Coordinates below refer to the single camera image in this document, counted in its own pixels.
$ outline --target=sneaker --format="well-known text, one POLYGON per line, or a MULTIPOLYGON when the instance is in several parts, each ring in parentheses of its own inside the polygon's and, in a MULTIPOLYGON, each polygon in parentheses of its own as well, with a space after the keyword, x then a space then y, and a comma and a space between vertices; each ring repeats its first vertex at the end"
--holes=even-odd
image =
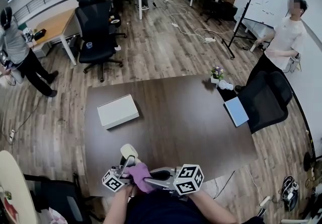
POLYGON ((52 82, 55 81, 57 76, 58 76, 58 71, 54 71, 54 72, 50 73, 49 74, 49 79, 47 80, 47 82, 49 84, 52 84, 52 82))
POLYGON ((49 95, 49 97, 55 97, 57 95, 57 90, 52 90, 51 94, 49 95))
POLYGON ((245 86, 236 85, 235 92, 240 93, 244 88, 245 88, 245 86))
POLYGON ((262 208, 262 209, 260 210, 260 212, 257 214, 257 217, 259 217, 259 218, 264 218, 264 214, 265 214, 265 212, 266 212, 266 209, 262 208))

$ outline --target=dark brown table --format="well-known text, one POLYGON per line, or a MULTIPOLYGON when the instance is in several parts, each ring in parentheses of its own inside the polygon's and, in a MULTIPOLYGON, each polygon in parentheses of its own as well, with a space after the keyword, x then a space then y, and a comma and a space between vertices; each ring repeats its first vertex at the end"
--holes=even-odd
POLYGON ((208 76, 186 76, 89 88, 85 110, 86 171, 90 195, 108 196, 103 175, 134 146, 150 170, 199 164, 204 181, 257 159, 245 123, 235 127, 208 76), (105 130, 97 107, 131 94, 140 117, 105 130))

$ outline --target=purple glove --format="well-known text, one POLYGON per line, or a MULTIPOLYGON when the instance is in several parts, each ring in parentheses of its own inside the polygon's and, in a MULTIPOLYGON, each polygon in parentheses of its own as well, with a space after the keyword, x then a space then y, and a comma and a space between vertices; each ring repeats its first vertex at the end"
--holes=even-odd
POLYGON ((133 177, 134 183, 142 192, 150 193, 155 190, 152 186, 144 181, 145 178, 151 177, 146 164, 138 163, 135 166, 125 168, 124 173, 130 174, 133 177))

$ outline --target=white box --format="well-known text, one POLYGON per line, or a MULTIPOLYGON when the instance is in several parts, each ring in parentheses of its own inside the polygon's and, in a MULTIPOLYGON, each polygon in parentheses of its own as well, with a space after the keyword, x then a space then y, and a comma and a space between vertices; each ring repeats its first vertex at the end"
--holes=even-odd
POLYGON ((139 116, 130 94, 97 107, 101 124, 109 129, 139 116))

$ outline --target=man in white t-shirt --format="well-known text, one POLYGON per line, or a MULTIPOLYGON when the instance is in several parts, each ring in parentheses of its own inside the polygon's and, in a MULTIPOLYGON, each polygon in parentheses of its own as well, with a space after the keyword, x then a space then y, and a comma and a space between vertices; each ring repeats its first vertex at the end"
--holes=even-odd
MULTIPOLYGON (((280 72, 284 75, 285 68, 291 57, 296 57, 304 51, 304 41, 306 29, 301 21, 301 17, 307 10, 305 0, 290 0, 290 17, 285 17, 281 23, 274 27, 273 33, 258 39, 255 44, 258 46, 264 41, 272 42, 259 59, 248 77, 248 85, 259 71, 267 73, 280 72)), ((244 86, 235 86, 236 92, 241 92, 244 86)))

